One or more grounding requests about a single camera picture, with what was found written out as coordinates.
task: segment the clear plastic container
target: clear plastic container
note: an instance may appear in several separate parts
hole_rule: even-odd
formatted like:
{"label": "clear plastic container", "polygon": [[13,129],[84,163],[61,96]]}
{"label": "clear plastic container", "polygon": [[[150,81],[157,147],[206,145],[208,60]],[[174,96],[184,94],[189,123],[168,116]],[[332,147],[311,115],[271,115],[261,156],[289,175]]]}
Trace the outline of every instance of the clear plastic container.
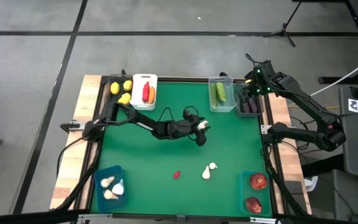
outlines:
{"label": "clear plastic container", "polygon": [[[213,106],[211,102],[211,84],[217,84],[219,82],[223,83],[226,102],[222,102],[218,100],[218,106]],[[211,109],[212,112],[227,113],[233,110],[233,108],[237,105],[237,103],[234,101],[233,79],[229,76],[210,77],[208,79],[208,92],[209,92],[209,108]]]}

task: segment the orange carrot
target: orange carrot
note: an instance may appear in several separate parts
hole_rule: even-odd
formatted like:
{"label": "orange carrot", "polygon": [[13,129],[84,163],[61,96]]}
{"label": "orange carrot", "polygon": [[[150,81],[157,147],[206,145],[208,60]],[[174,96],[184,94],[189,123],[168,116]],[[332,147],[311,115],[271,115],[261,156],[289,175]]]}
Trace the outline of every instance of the orange carrot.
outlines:
{"label": "orange carrot", "polygon": [[150,87],[150,91],[149,91],[149,104],[153,104],[154,103],[154,98],[155,98],[155,88],[154,87]]}

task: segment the blue container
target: blue container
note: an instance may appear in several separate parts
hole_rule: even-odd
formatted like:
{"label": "blue container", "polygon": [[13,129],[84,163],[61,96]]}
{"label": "blue container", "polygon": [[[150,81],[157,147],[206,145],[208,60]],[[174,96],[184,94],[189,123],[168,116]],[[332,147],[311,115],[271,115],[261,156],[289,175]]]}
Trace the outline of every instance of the blue container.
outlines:
{"label": "blue container", "polygon": [[[103,188],[100,185],[100,182],[104,178],[109,178],[111,176],[114,176],[113,182],[109,185],[108,188]],[[111,190],[112,187],[120,182],[122,179],[124,183],[124,194],[123,195],[117,195],[118,200],[116,199],[105,199],[103,196],[103,193],[105,190],[109,189]],[[112,209],[122,207],[126,205],[127,203],[127,192],[125,189],[125,179],[124,179],[124,170],[121,168],[121,166],[113,166],[106,169],[98,170],[94,173],[94,184],[96,187],[96,198],[98,200],[98,210],[101,213],[107,213],[110,212]]]}

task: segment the white cable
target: white cable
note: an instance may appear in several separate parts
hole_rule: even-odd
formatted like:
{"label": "white cable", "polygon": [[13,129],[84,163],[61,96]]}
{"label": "white cable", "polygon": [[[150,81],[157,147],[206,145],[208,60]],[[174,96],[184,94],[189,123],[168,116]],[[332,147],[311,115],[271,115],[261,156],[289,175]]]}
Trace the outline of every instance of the white cable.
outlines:
{"label": "white cable", "polygon": [[326,87],[324,87],[324,88],[320,89],[319,91],[317,91],[317,92],[315,92],[315,93],[312,93],[310,96],[314,96],[315,94],[317,94],[317,93],[321,93],[322,91],[324,91],[324,90],[326,90],[326,89],[328,89],[328,88],[330,88],[330,87],[332,87],[332,86],[334,86],[334,85],[338,84],[340,81],[342,81],[342,80],[344,80],[345,78],[347,78],[347,77],[349,77],[349,76],[353,75],[353,74],[354,74],[355,72],[357,72],[357,71],[358,71],[358,68],[357,68],[357,69],[355,69],[355,70],[353,70],[351,73],[349,73],[349,74],[345,75],[344,77],[342,77],[342,78],[341,78],[341,79],[339,79],[338,81],[336,81],[336,82],[332,83],[331,85],[326,86]]}

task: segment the white container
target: white container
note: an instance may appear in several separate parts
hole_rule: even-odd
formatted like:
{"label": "white container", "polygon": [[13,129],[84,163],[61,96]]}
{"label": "white container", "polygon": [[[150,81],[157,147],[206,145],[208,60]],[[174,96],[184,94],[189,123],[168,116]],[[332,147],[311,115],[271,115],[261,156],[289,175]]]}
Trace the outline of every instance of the white container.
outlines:
{"label": "white container", "polygon": [[[134,86],[132,87],[132,98],[129,101],[137,110],[154,110],[155,100],[157,99],[157,76],[154,74],[135,74],[133,76]],[[155,88],[154,103],[143,102],[143,87],[149,82],[150,87]]]}
{"label": "white container", "polygon": [[[211,84],[223,83],[224,93],[226,96],[226,102],[220,102],[218,100],[218,106],[213,106],[211,103]],[[237,103],[234,101],[233,93],[233,79],[229,76],[210,77],[208,79],[208,92],[209,92],[209,108],[212,112],[227,113],[236,107]]]}

